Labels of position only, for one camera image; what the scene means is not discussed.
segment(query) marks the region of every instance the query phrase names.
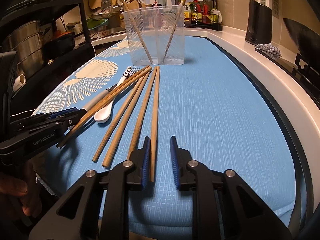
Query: blue mat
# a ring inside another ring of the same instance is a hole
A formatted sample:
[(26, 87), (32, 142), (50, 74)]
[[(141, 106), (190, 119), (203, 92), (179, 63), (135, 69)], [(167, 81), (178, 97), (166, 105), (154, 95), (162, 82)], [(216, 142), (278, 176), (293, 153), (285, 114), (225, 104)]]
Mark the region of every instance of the blue mat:
[[(212, 43), (186, 37), (185, 44), (183, 65), (161, 66), (156, 180), (144, 192), (130, 193), (130, 231), (155, 239), (191, 239), (192, 198), (174, 186), (169, 150), (172, 135), (179, 147), (210, 169), (235, 170), (288, 226), (295, 203), (295, 174), (276, 119), (249, 80)], [(131, 64), (127, 42), (121, 41), (73, 73), (40, 105), (38, 113), (81, 108), (92, 96), (117, 83)], [(112, 116), (127, 93), (116, 99)], [(124, 130), (112, 167), (127, 156), (142, 99), (140, 96)], [(152, 102), (153, 93), (139, 147), (144, 137), (150, 136)], [(50, 187), (63, 193), (85, 171), (105, 171), (101, 163), (113, 135), (98, 163), (91, 159), (111, 118), (102, 125), (89, 121), (62, 150), (51, 147), (43, 155), (41, 176)]]

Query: transparent plastic container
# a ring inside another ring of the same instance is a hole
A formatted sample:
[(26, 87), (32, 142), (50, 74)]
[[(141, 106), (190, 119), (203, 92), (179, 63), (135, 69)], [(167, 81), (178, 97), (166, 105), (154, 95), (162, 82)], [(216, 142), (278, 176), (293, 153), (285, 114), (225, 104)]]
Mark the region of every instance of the transparent plastic container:
[[(179, 8), (179, 5), (169, 5), (123, 12), (130, 56), (134, 66), (181, 65), (184, 63), (185, 37), (183, 11), (177, 21), (177, 28), (166, 57), (164, 58), (171, 32), (176, 23)], [(150, 63), (130, 17), (132, 17), (137, 25), (153, 63)]]

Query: white tube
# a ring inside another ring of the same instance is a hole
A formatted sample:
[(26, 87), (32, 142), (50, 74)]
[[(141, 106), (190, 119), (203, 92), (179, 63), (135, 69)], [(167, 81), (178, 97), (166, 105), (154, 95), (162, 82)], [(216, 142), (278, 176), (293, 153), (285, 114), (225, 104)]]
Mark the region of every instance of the white tube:
[(26, 77), (24, 75), (20, 75), (16, 78), (14, 81), (13, 89), (12, 91), (17, 91), (20, 87), (22, 87), (26, 83)]

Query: stove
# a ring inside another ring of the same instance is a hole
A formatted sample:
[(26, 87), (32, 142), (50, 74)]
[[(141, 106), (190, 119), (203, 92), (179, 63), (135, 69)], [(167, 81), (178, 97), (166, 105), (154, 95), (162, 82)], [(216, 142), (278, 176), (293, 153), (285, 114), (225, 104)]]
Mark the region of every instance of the stove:
[(271, 60), (284, 71), (286, 71), (312, 98), (320, 109), (320, 66), (309, 66), (299, 53), (297, 53), (295, 63), (291, 63), (283, 58), (273, 59), (261, 50), (257, 52)]

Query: faucet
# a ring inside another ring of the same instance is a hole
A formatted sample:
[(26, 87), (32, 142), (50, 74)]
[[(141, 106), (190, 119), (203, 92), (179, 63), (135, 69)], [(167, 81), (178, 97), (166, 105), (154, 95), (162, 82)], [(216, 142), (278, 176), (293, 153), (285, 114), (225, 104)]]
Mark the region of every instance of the faucet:
[[(141, 1), (140, 1), (140, 0), (136, 0), (136, 1), (137, 1), (137, 2), (138, 2), (138, 4), (139, 4), (139, 8), (142, 8)], [(124, 11), (124, 5), (123, 5), (123, 3), (122, 3), (122, 6), (121, 6), (120, 11), (121, 11), (121, 12), (123, 12), (123, 11)]]

